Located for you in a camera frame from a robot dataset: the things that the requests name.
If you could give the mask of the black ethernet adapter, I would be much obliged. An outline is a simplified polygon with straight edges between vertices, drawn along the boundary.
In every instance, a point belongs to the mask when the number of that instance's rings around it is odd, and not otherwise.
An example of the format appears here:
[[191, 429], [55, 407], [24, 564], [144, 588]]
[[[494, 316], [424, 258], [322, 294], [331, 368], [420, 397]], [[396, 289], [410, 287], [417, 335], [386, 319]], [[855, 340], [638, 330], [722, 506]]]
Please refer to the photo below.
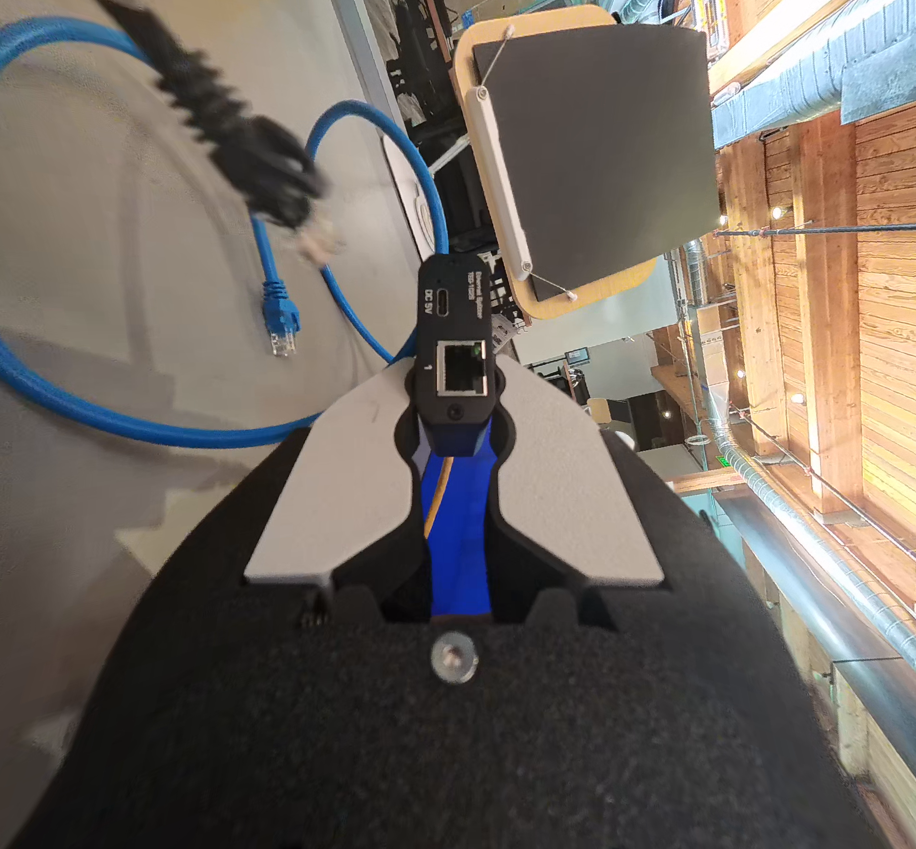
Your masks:
[[477, 256], [435, 254], [418, 271], [410, 397], [431, 450], [472, 457], [505, 387], [492, 334], [490, 271]]

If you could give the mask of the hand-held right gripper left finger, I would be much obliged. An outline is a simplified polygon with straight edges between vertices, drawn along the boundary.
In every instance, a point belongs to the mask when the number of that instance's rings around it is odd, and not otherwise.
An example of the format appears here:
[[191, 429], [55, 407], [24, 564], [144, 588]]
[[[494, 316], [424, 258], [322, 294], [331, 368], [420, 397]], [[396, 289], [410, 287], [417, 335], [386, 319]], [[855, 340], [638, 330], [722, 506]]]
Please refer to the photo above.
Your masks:
[[245, 568], [248, 583], [303, 584], [329, 601], [368, 591], [383, 616], [429, 620], [411, 358], [345, 394], [311, 426]]

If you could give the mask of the silver spiral ceiling duct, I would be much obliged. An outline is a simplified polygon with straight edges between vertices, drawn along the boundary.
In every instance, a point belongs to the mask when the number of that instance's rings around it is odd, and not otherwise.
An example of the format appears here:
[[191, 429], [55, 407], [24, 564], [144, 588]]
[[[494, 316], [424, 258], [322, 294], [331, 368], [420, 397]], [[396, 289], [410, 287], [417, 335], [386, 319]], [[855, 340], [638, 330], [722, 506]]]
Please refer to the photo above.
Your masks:
[[876, 582], [866, 580], [865, 574], [833, 549], [802, 512], [798, 511], [761, 467], [742, 449], [727, 418], [727, 400], [708, 386], [702, 387], [709, 429], [717, 447], [730, 466], [739, 474], [750, 491], [762, 501], [786, 532], [791, 534], [804, 551], [848, 597], [865, 620], [876, 629], [891, 649], [910, 668], [915, 667], [914, 620], [903, 618], [903, 608], [893, 607], [882, 598]]

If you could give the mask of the silver ribbed ventilation duct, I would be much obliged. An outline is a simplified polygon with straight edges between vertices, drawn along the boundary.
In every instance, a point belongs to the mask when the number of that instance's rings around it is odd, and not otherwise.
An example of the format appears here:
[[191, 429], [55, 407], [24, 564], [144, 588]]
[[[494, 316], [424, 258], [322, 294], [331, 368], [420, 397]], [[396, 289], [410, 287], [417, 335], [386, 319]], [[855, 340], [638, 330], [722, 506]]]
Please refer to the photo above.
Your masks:
[[713, 110], [717, 149], [834, 110], [857, 123], [915, 101], [915, 0], [851, 0]]

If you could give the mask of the blue plastic bin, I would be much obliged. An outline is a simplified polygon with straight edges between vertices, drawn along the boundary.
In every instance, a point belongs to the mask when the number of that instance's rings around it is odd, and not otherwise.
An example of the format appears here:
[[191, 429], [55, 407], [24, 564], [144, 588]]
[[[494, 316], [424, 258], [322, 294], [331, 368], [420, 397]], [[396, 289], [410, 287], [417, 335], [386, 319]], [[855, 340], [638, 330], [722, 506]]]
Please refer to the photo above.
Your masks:
[[452, 463], [429, 535], [433, 616], [490, 613], [485, 517], [496, 460], [487, 432], [477, 454]]

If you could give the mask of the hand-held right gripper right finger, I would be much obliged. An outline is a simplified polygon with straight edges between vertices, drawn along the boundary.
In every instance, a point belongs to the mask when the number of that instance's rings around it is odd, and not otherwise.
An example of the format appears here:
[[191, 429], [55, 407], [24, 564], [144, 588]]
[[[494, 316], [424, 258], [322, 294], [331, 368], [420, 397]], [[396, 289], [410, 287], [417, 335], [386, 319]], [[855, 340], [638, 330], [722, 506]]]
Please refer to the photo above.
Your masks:
[[581, 614], [592, 591], [653, 590], [663, 568], [598, 426], [500, 354], [489, 441], [485, 559], [490, 613], [523, 624], [544, 591]]

